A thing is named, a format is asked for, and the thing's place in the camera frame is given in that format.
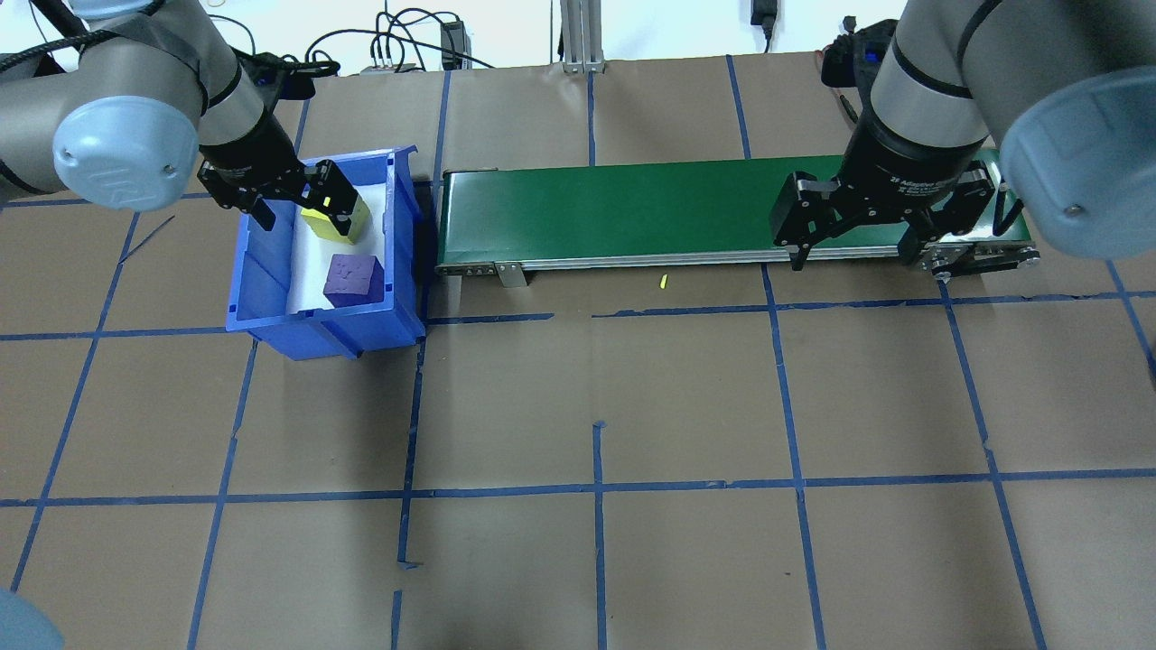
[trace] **robotic arm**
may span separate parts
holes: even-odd
[[[3,81],[0,205],[68,187],[111,208],[151,210],[193,173],[225,208],[265,229],[265,198],[329,216],[340,232],[360,200],[331,161],[305,168],[197,0],[74,0],[94,31],[71,74]]]
[[[1057,249],[1116,258],[1156,248],[1151,0],[910,0],[897,27],[839,46],[881,62],[849,79],[851,59],[824,61],[824,82],[858,86],[864,111],[836,177],[791,175],[772,209],[795,269],[858,226],[905,222],[907,264],[969,232],[1002,194],[972,162],[988,134],[1003,179]]]

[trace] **cable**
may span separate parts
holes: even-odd
[[[338,74],[339,69],[341,69],[341,64],[334,60],[318,61],[314,59],[312,61],[302,62],[298,61],[297,57],[294,57],[292,54],[277,57],[276,54],[261,52],[260,54],[253,56],[242,50],[237,50],[236,47],[234,47],[232,51],[234,53],[237,54],[238,58],[253,61],[257,65],[273,69],[281,69],[295,74],[301,74],[310,77],[333,76]]]
[[[409,21],[408,23],[401,22],[401,16],[403,16],[405,14],[408,14],[410,12],[422,14],[422,17],[420,17],[420,19],[417,19],[415,21]],[[449,14],[451,12],[438,12],[438,13]],[[421,8],[417,8],[417,7],[409,7],[408,9],[402,9],[402,10],[398,12],[397,14],[394,14],[393,21],[390,22],[390,29],[387,29],[386,32],[392,34],[393,32],[393,25],[397,24],[397,25],[401,27],[401,29],[406,30],[406,36],[408,36],[409,38],[413,38],[414,35],[409,32],[409,25],[417,24],[417,23],[420,23],[420,22],[422,22],[422,21],[424,21],[427,19],[432,19],[438,24],[439,34],[445,34],[445,36],[449,38],[449,40],[450,40],[450,43],[452,45],[453,44],[453,37],[450,34],[450,28],[447,28],[445,25],[445,21],[443,21],[442,19],[438,17],[438,13],[430,13],[430,12],[427,12],[425,9],[421,9]],[[421,68],[425,69],[425,60],[422,59],[422,51],[421,51],[421,49],[415,45],[414,46],[414,51],[417,52],[417,61],[418,61]]]
[[[446,47],[439,47],[437,45],[430,45],[429,43],[422,43],[421,40],[414,40],[412,38],[403,38],[401,36],[398,36],[397,34],[388,34],[388,32],[383,34],[380,31],[375,31],[375,30],[371,30],[371,29],[355,29],[355,28],[338,29],[338,30],[334,30],[334,31],[331,31],[328,34],[324,34],[324,35],[319,36],[317,38],[317,40],[314,40],[312,44],[310,44],[309,49],[305,50],[306,54],[310,53],[310,52],[312,52],[317,47],[317,45],[320,44],[326,38],[331,38],[333,36],[340,36],[342,34],[372,34],[375,36],[381,35],[381,36],[386,36],[388,38],[392,38],[394,40],[400,40],[402,43],[412,43],[414,45],[421,45],[422,47],[429,47],[430,50],[437,50],[438,52],[445,52],[445,53],[449,53],[449,54],[453,54],[453,56],[459,57],[461,59],[466,59],[467,61],[473,61],[473,62],[475,62],[475,64],[477,64],[477,65],[480,65],[482,67],[487,67],[487,68],[492,68],[494,67],[490,64],[487,64],[486,61],[483,61],[481,59],[475,59],[474,57],[470,57],[469,54],[466,54],[465,52],[458,52],[455,50],[450,50],[450,49],[446,49]]]
[[[232,24],[235,24],[235,25],[239,27],[240,29],[245,30],[245,34],[247,34],[247,35],[249,35],[249,47],[250,47],[250,52],[251,52],[251,53],[252,53],[252,54],[253,54],[254,57],[257,56],[257,39],[255,39],[255,38],[253,38],[253,32],[252,32],[252,30],[250,30],[250,29],[249,29],[249,27],[247,27],[247,25],[245,25],[245,23],[243,23],[243,22],[240,22],[240,21],[238,21],[238,20],[235,20],[235,19],[230,19],[229,16],[218,16],[218,15],[216,15],[216,14],[208,14],[208,16],[209,16],[210,19],[215,20],[215,21],[225,21],[225,22],[230,22],[230,23],[232,23]]]
[[[408,10],[409,9],[403,9],[402,13],[408,12]],[[386,12],[380,12],[377,15],[377,19],[373,21],[373,29],[376,29],[377,31],[380,32],[381,31],[381,16],[385,16],[385,17],[390,19],[390,24],[388,24],[388,27],[385,30],[385,35],[386,35],[386,39],[385,39],[385,53],[391,59],[393,57],[392,57],[392,54],[390,52],[390,38],[388,37],[393,35],[393,25],[395,23],[398,23],[398,17],[401,14],[393,15],[393,14],[390,14],[390,13],[386,13]],[[408,36],[409,39],[413,40],[414,35],[413,35],[413,32],[409,31],[409,27],[407,24],[401,24],[401,29],[405,30],[406,36]],[[380,36],[373,37],[373,42],[370,43],[370,47],[373,47],[375,45],[377,45],[377,51],[380,54],[380,52],[381,52],[381,37]],[[422,69],[425,69],[425,59],[422,57],[422,51],[418,50],[415,46],[414,47],[414,52],[417,53],[417,67],[420,67]],[[406,61],[406,46],[405,46],[405,44],[402,44],[401,45],[401,58],[398,60],[398,66],[395,68],[393,68],[393,71],[394,72],[401,72],[401,66],[405,64],[405,61]]]
[[[815,68],[818,69],[820,74],[823,73],[823,57],[825,54],[827,54],[827,47],[822,50],[815,50]],[[855,111],[855,108],[851,104],[851,101],[847,99],[846,95],[843,94],[843,90],[838,88],[831,88],[831,95],[835,95],[835,97],[839,101],[839,105],[843,106],[843,112],[846,113],[847,119],[851,120],[851,124],[852,125],[859,124],[859,112]]]
[[[450,28],[446,27],[445,22],[442,19],[439,19],[438,16],[453,16],[453,19],[455,21],[460,21],[461,20],[461,16],[459,16],[454,12],[428,12],[425,9],[421,9],[421,8],[417,8],[417,7],[409,7],[407,9],[402,9],[402,10],[398,12],[397,14],[390,14],[388,5],[390,5],[388,2],[385,2],[386,10],[379,12],[377,14],[376,20],[373,21],[373,28],[377,31],[381,31],[381,19],[386,17],[386,19],[390,20],[390,24],[386,27],[386,30],[385,30],[384,34],[393,34],[393,28],[394,27],[400,27],[402,30],[405,30],[406,36],[409,37],[410,40],[413,40],[414,35],[413,35],[412,31],[409,31],[409,25],[414,25],[414,24],[417,24],[417,23],[420,23],[422,21],[432,19],[432,20],[437,21],[437,23],[440,27],[442,31],[444,31],[446,34],[446,36],[450,36]],[[420,13],[420,14],[422,14],[422,16],[418,17],[417,20],[413,20],[413,21],[409,21],[409,22],[402,21],[401,16],[405,15],[405,14],[407,14],[407,13],[410,13],[410,12]],[[369,51],[369,56],[373,60],[373,65],[377,66],[378,65],[378,59],[380,59],[380,66],[384,67],[386,58],[391,58],[392,59],[392,52],[390,50],[391,50],[391,47],[390,47],[390,40],[388,40],[388,38],[386,38],[386,42],[385,42],[385,53],[383,54],[381,53],[381,36],[376,36],[373,38],[373,40],[370,43],[370,51]],[[416,47],[416,46],[414,47],[414,51],[417,53],[417,67],[421,68],[421,69],[423,69],[423,71],[427,69],[425,68],[425,58],[422,56],[422,51],[418,47]],[[401,72],[401,66],[405,62],[405,60],[406,60],[406,47],[405,47],[405,44],[402,44],[402,46],[401,46],[401,59],[400,59],[400,62],[398,62],[397,67],[394,68],[395,72]]]
[[[32,23],[36,24],[36,31],[39,31],[40,38],[43,38],[44,42],[47,43],[49,37],[44,35],[44,29],[40,28],[40,20],[36,17],[36,7],[32,6],[32,0],[28,0],[28,13],[32,14]],[[52,52],[49,52],[49,57],[51,57],[52,60],[57,64],[57,67],[60,66],[60,62],[57,61],[57,58],[52,56]]]
[[[771,51],[771,38],[775,36],[775,21],[779,17],[779,0],[753,0],[750,3],[750,24],[763,28],[763,36],[766,37],[766,47],[763,53]]]
[[[162,5],[164,5],[164,0],[153,0],[151,2],[148,3],[147,7],[141,9],[140,13],[144,14],[146,16],[151,16],[157,12],[157,9],[161,8]],[[96,31],[90,31],[88,34],[82,34],[80,36],[69,36],[67,38],[58,38],[57,40],[50,40],[47,43],[29,47],[23,52],[16,52],[15,54],[8,56],[3,60],[0,60],[0,72],[12,69],[29,59],[35,59],[42,54],[49,54],[55,52],[57,50],[64,50],[65,47],[76,47],[79,45],[83,46],[96,45],[97,43],[104,43],[105,40],[110,40],[116,37],[117,34],[114,32],[98,29]]]
[[[1022,213],[1023,199],[1018,198],[1011,204],[1011,209],[1008,210],[1007,215],[1000,216],[1000,213],[996,210],[995,217],[992,220],[992,235],[1002,237],[1011,228],[1011,224],[1015,223],[1015,220],[1020,219]]]

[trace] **blue tape line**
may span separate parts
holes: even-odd
[[[125,232],[125,242],[120,246],[120,259],[125,257],[125,252],[132,245],[133,235],[136,232],[136,224],[140,223],[141,214],[133,213],[132,221],[128,222],[128,231]],[[96,359],[96,347],[99,342],[99,332],[104,330],[104,323],[109,319],[109,310],[112,309],[112,297],[117,293],[117,285],[120,283],[120,272],[124,266],[119,263],[112,271],[112,280],[109,282],[109,291],[104,296],[104,305],[101,306],[101,317],[96,324],[96,337],[88,346],[88,354],[84,356],[84,365],[80,371],[80,379],[76,381],[76,390],[73,391],[72,401],[68,404],[68,415],[65,418],[64,427],[60,430],[60,437],[57,440],[57,448],[52,452],[52,463],[49,465],[49,473],[44,478],[44,486],[40,488],[40,496],[37,500],[36,512],[32,514],[32,523],[28,527],[28,537],[24,538],[24,547],[20,552],[20,561],[16,563],[16,571],[12,577],[12,585],[9,591],[15,592],[20,589],[20,582],[24,577],[24,569],[28,568],[28,559],[32,554],[32,545],[36,542],[36,533],[40,530],[40,519],[44,517],[44,508],[49,500],[49,494],[52,492],[52,483],[57,479],[57,471],[60,468],[60,459],[65,453],[65,445],[68,444],[68,435],[72,433],[73,421],[76,419],[76,409],[80,407],[81,396],[84,393],[84,383],[88,382],[88,374],[92,369],[92,360]]]
[[[722,489],[793,488],[794,479],[746,479],[739,481],[654,481],[603,483],[602,492],[703,492]]]
[[[406,444],[406,479],[402,485],[405,496],[401,500],[401,522],[398,530],[398,563],[406,569],[416,567],[407,557],[409,552],[409,515],[413,508],[414,465],[417,459],[417,426],[422,412],[422,381],[427,341],[428,339],[422,337],[421,344],[417,347],[417,364],[414,369],[414,399],[409,407],[409,442]]]
[[[1040,470],[1021,472],[1001,472],[1001,481],[1073,481],[1073,480],[1116,480],[1116,479],[1156,479],[1156,467],[1122,467],[1097,470]],[[901,474],[892,477],[824,477],[805,478],[806,487],[872,487],[872,486],[921,486],[981,483],[991,481],[991,474]],[[514,496],[543,496],[557,494],[594,494],[602,493],[638,493],[638,492],[705,492],[729,489],[788,489],[795,485],[794,479],[742,479],[698,480],[698,481],[639,481],[613,483],[556,483],[543,486],[516,486],[490,488],[431,488],[415,489],[408,493],[412,498],[501,498]],[[307,503],[324,501],[391,501],[405,498],[407,493],[401,489],[361,490],[361,492],[299,492],[269,494],[230,494],[227,503]],[[36,498],[0,498],[0,508],[36,507]],[[79,496],[50,497],[47,508],[87,507],[87,505],[185,505],[199,503],[216,503],[216,496],[210,494],[176,494],[148,496]]]
[[[124,257],[120,258],[120,264],[124,264],[125,260],[127,260],[128,258],[133,257],[133,254],[135,254],[136,251],[141,250],[141,246],[143,246],[144,244],[147,244],[149,242],[149,239],[151,239],[153,237],[155,237],[156,234],[161,231],[162,228],[164,228],[165,226],[168,226],[169,223],[171,223],[173,219],[177,219],[177,215],[172,215],[169,219],[165,219],[164,221],[162,221],[160,226],[157,226],[156,228],[154,228],[151,232],[149,232],[148,235],[144,236],[143,239],[141,239],[141,243],[139,243],[135,246],[133,246],[132,250],[129,250],[127,253],[124,254]]]
[[[224,327],[162,327],[158,330],[110,330],[97,334],[102,339],[132,339],[139,337],[194,337],[229,334]]]
[[[390,614],[390,650],[398,650],[401,637],[401,590],[393,592],[393,611]]]
[[[747,138],[747,116],[742,111],[742,94],[739,93],[739,75],[734,72],[734,57],[726,56],[726,69],[731,74],[731,94],[734,95],[734,110],[739,115],[739,135],[742,136],[742,157],[750,160],[750,140]]]
[[[807,487],[865,487],[980,483],[990,480],[992,480],[990,474],[911,474],[902,477],[835,477],[805,479],[805,482]]]
[[[94,332],[40,332],[37,334],[0,334],[0,341],[60,341],[66,339],[95,339]]]
[[[171,327],[160,330],[108,330],[103,332],[39,332],[35,334],[0,334],[0,341],[61,341],[72,339],[126,339],[134,337],[185,337],[228,334],[224,327]]]
[[[598,650],[606,650],[606,518],[602,512],[602,431],[606,422],[594,422],[594,573],[598,598]]]
[[[491,488],[432,488],[410,492],[414,498],[490,498],[496,496],[541,496],[548,494],[590,494],[590,483],[558,483],[548,486],[518,486]]]
[[[49,508],[81,508],[88,505],[190,505],[213,503],[210,494],[171,494],[149,496],[55,496],[47,500]]]
[[[594,167],[598,162],[598,145],[594,141],[594,73],[586,73],[586,152],[588,155],[587,167]]]
[[[984,409],[979,405],[979,393],[976,390],[975,376],[971,372],[971,363],[968,361],[968,350],[963,345],[963,334],[959,332],[959,323],[955,317],[955,308],[951,304],[951,296],[947,286],[940,283],[940,298],[943,310],[947,312],[948,325],[951,327],[951,339],[955,341],[955,352],[959,357],[959,368],[963,370],[963,379],[968,386],[968,398],[971,400],[971,411],[976,419],[976,429],[979,431],[979,441],[984,448],[984,456],[987,459],[987,472],[992,487],[995,489],[995,501],[999,504],[1000,518],[1003,520],[1003,532],[1008,538],[1008,548],[1011,552],[1011,563],[1015,567],[1016,578],[1020,581],[1020,591],[1023,594],[1024,608],[1028,612],[1028,622],[1031,625],[1031,634],[1036,638],[1037,650],[1046,650],[1047,642],[1044,640],[1044,628],[1039,623],[1039,614],[1036,612],[1036,599],[1031,594],[1031,584],[1028,582],[1028,571],[1023,564],[1023,556],[1020,553],[1020,539],[1015,532],[1015,524],[1011,523],[1011,510],[1008,508],[1007,495],[1003,492],[1003,482],[1000,479],[999,464],[995,461],[995,452],[988,446],[987,421],[984,419]]]
[[[405,498],[400,489],[353,492],[292,492],[274,494],[230,494],[225,503],[314,503],[323,501],[388,501]]]
[[[890,306],[939,306],[939,298],[906,298],[885,301],[852,301],[852,302],[796,302],[776,305],[778,311],[809,311],[816,309],[880,309]]]
[[[428,318],[427,325],[473,325],[477,323],[527,323],[549,320],[553,313],[510,313],[503,316],[461,316],[457,318]]]
[[[1003,481],[1070,481],[1089,479],[1153,479],[1156,467],[1122,467],[1119,470],[1044,470],[1037,472],[1003,472]]]
[[[1128,312],[1128,320],[1132,322],[1132,328],[1136,332],[1136,339],[1140,341],[1140,349],[1143,350],[1144,359],[1148,361],[1148,372],[1156,381],[1156,357],[1153,356],[1153,347],[1148,342],[1148,334],[1144,332],[1144,326],[1140,323],[1136,308],[1133,306],[1132,301],[1128,298],[1128,291],[1124,288],[1124,280],[1120,278],[1120,272],[1117,271],[1116,264],[1112,260],[1107,260],[1105,264],[1107,265],[1107,272],[1112,274],[1112,282],[1116,283],[1116,290],[1119,291],[1117,297],[1124,302],[1124,309]]]
[[[237,412],[232,419],[232,434],[229,436],[229,451],[225,452],[224,467],[221,470],[221,483],[217,487],[213,524],[209,526],[209,540],[205,547],[205,562],[201,564],[201,579],[197,584],[197,599],[193,601],[193,619],[188,625],[187,650],[197,648],[197,636],[201,629],[201,614],[205,611],[205,594],[209,588],[209,575],[213,571],[213,556],[216,554],[216,540],[221,533],[221,519],[224,516],[225,497],[229,494],[229,480],[232,477],[234,461],[237,458],[237,431],[245,414],[249,401],[249,385],[253,381],[253,367],[257,364],[257,341],[249,348],[249,360],[245,362],[245,375],[240,381],[240,392],[237,396]]]
[[[1069,295],[1069,294],[1043,294],[1038,296],[977,296],[971,298],[951,298],[954,304],[1009,304],[1028,302],[1077,302],[1077,301],[1110,301],[1117,300],[1118,294],[1107,291],[1103,294]]]
[[[433,149],[433,175],[430,176],[435,183],[440,183],[442,179],[442,155],[445,153],[445,123],[450,117],[450,80],[452,75],[451,71],[446,71],[445,76],[442,79],[442,105],[438,109],[437,118],[437,147]]]
[[[779,331],[779,315],[775,302],[775,289],[766,264],[762,265],[763,293],[766,294],[768,313],[771,317],[771,344],[775,348],[775,369],[779,377],[779,393],[783,398],[783,420],[787,430],[787,448],[791,452],[791,477],[795,488],[795,509],[799,512],[799,533],[802,541],[802,561],[807,571],[807,591],[810,593],[810,614],[815,625],[815,644],[827,650],[827,631],[823,628],[823,610],[818,599],[818,578],[815,574],[815,551],[810,541],[810,519],[807,516],[806,481],[799,457],[799,440],[795,436],[794,412],[791,408],[791,387],[787,384],[787,365],[783,356],[783,337]]]
[[[690,316],[704,313],[757,313],[766,311],[764,304],[734,304],[725,306],[684,306],[654,309],[623,309],[614,313],[595,313],[591,318],[638,318],[643,316]]]
[[[301,155],[301,139],[305,135],[305,119],[309,118],[309,103],[312,99],[305,99],[305,103],[301,105],[301,118],[297,119],[297,135],[292,139],[292,150]]]
[[[84,199],[40,199],[34,201],[20,201],[14,204],[8,204],[5,209],[8,208],[39,208],[39,207],[51,207],[51,206],[83,206],[88,205],[89,201]]]

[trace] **green conveyor belt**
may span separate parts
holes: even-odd
[[[983,155],[994,160],[996,153]],[[786,259],[771,241],[769,222],[783,180],[795,170],[830,178],[840,160],[812,156],[450,173],[439,268],[452,272],[496,261],[521,263],[531,269]],[[1030,241],[1022,220],[1005,236],[992,237],[993,212],[988,206],[976,230],[954,239]],[[905,229],[905,224],[859,228],[824,242],[812,258],[894,256]]]

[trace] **metal bracket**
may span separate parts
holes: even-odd
[[[994,271],[1030,268],[1039,264],[1039,251],[1023,244],[939,244],[928,246],[920,260],[924,271],[943,282]]]
[[[494,266],[498,269],[498,279],[502,280],[503,287],[525,287],[527,285],[526,273],[521,268],[521,263],[499,261]]]
[[[562,1],[562,69],[566,74],[602,72],[602,0]]]
[[[502,280],[503,287],[512,288],[528,286],[526,272],[520,261],[439,266],[437,272],[440,275],[461,275],[465,278],[497,275],[498,279]]]

